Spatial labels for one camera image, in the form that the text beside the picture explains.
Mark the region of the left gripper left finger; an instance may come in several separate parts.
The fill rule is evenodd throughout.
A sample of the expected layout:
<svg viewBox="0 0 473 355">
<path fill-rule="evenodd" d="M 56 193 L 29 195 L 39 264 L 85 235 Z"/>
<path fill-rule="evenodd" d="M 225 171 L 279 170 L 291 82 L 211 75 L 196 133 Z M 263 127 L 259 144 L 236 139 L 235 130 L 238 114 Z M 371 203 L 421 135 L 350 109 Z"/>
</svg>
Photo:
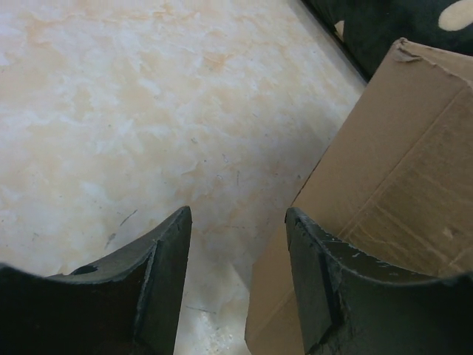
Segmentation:
<svg viewBox="0 0 473 355">
<path fill-rule="evenodd" d="M 192 216 L 184 206 L 68 275 L 1 265 L 3 354 L 172 354 Z"/>
</svg>

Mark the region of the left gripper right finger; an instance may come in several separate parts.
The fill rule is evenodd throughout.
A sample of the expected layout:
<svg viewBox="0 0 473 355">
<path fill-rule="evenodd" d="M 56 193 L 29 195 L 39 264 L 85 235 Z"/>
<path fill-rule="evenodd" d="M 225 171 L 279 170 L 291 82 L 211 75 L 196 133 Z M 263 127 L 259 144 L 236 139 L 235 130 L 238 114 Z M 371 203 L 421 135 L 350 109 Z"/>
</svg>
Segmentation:
<svg viewBox="0 0 473 355">
<path fill-rule="evenodd" d="M 379 260 L 285 215 L 306 354 L 470 354 L 472 274 L 438 278 Z"/>
</svg>

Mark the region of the cardboard box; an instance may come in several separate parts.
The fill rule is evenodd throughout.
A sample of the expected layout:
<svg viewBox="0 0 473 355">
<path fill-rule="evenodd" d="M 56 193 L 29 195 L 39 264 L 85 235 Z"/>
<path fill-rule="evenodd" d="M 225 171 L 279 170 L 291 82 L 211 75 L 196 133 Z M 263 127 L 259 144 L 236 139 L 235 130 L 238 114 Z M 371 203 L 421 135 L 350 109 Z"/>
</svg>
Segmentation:
<svg viewBox="0 0 473 355">
<path fill-rule="evenodd" d="M 290 208 L 393 266 L 472 274 L 472 57 L 397 40 Z M 245 341 L 306 354 L 285 217 L 253 266 Z"/>
</svg>

